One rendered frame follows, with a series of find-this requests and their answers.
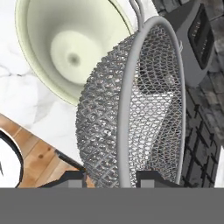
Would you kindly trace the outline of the grey metal mesh tea strainer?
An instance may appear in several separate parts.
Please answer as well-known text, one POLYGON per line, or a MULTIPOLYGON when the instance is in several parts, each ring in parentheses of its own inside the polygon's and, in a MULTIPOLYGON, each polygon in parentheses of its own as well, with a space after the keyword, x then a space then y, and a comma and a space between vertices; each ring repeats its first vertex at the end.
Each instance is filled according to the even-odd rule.
POLYGON ((101 59, 81 93, 80 158, 97 187, 135 187, 143 172, 177 184, 186 136, 181 47, 167 19, 129 3, 137 30, 101 59))

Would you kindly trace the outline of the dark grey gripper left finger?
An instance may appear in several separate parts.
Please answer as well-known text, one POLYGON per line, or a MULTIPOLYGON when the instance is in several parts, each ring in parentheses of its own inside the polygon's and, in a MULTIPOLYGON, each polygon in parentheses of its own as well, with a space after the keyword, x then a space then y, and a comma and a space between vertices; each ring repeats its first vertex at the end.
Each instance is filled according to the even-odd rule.
POLYGON ((87 175, 84 171, 65 171, 64 174, 54 181, 41 186, 41 188, 86 188, 87 175))

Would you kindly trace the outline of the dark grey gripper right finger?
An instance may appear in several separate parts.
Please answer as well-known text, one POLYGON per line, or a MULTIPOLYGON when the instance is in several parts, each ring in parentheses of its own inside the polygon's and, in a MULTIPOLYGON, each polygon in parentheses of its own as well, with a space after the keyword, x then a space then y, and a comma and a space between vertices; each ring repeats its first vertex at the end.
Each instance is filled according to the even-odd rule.
POLYGON ((181 188, 182 185, 165 180, 157 171, 137 171, 136 188, 181 188))

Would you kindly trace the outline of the white round thing, black rim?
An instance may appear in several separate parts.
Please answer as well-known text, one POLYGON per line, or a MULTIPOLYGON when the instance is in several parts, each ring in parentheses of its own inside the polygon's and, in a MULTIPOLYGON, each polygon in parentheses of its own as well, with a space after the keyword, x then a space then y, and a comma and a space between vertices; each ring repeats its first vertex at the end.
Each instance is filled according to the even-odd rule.
POLYGON ((17 188, 23 174, 21 150, 13 137, 0 128, 0 188, 17 188))

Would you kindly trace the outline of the grey toaster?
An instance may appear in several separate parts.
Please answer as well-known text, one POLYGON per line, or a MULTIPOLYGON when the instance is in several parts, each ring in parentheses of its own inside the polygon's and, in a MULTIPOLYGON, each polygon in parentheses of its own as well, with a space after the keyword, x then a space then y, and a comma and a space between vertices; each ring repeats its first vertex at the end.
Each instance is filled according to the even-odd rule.
POLYGON ((214 34, 201 0, 155 0, 157 12, 172 25, 182 44, 185 84, 196 88, 214 56, 214 34))

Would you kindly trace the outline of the pale green bowl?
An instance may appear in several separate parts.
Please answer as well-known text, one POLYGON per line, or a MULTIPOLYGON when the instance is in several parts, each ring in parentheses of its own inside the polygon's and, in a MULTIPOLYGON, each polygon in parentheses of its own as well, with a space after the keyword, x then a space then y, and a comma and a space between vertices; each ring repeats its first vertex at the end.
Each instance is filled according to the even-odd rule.
POLYGON ((17 0, 15 26, 31 70, 73 105, 102 57, 133 33, 119 0, 17 0))

